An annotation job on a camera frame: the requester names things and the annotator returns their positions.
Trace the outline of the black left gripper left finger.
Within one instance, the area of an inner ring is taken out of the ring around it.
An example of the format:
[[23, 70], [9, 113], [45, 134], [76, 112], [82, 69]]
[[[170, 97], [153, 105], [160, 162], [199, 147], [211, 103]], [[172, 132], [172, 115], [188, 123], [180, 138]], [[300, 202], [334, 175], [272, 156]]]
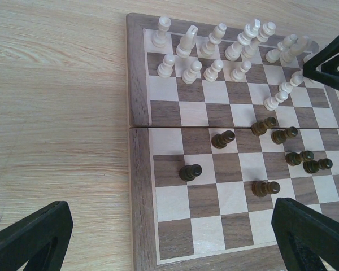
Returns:
[[52, 202], [0, 231], [0, 270], [61, 270], [73, 229], [69, 205]]

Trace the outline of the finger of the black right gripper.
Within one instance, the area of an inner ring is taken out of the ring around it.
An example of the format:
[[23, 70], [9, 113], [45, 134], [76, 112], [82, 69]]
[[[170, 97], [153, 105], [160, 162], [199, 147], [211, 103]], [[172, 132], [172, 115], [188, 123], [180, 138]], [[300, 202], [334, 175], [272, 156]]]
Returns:
[[303, 76], [339, 91], [339, 35], [303, 65]]

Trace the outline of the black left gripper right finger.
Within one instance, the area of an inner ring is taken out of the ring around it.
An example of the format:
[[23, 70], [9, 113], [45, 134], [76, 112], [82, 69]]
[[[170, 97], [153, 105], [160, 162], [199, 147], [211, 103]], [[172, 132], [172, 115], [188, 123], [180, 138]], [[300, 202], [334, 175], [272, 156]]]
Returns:
[[277, 198], [271, 225], [287, 270], [339, 270], [339, 222], [292, 198]]

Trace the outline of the dark pawn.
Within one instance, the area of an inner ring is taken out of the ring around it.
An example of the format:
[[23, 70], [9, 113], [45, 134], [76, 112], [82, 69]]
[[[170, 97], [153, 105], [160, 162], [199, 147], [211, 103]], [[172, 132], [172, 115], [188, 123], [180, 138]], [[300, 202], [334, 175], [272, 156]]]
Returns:
[[231, 130], [226, 130], [223, 133], [218, 133], [211, 138], [211, 143], [215, 148], [223, 149], [230, 142], [234, 141], [235, 133]]
[[255, 196], [265, 197], [268, 194], [277, 194], [280, 191], [280, 184], [275, 181], [254, 181], [251, 189]]
[[303, 163], [303, 168], [305, 172], [309, 174], [313, 174], [318, 172], [320, 169], [331, 169], [333, 167], [333, 162], [329, 158], [319, 159], [316, 160], [310, 160]]
[[310, 161], [314, 159], [314, 153], [312, 151], [301, 151], [300, 153], [297, 152], [290, 152], [286, 154], [285, 160], [291, 166], [300, 165], [301, 162]]
[[179, 171], [179, 176], [183, 181], [193, 181], [202, 174], [202, 167], [199, 164], [185, 165]]
[[255, 136], [261, 136], [266, 133], [267, 130], [276, 126], [277, 120], [274, 117], [268, 117], [263, 121], [257, 121], [251, 126], [251, 131]]
[[291, 126], [285, 130], [276, 130], [271, 134], [272, 141], [275, 144], [283, 144], [287, 139], [294, 138], [298, 135], [298, 129]]

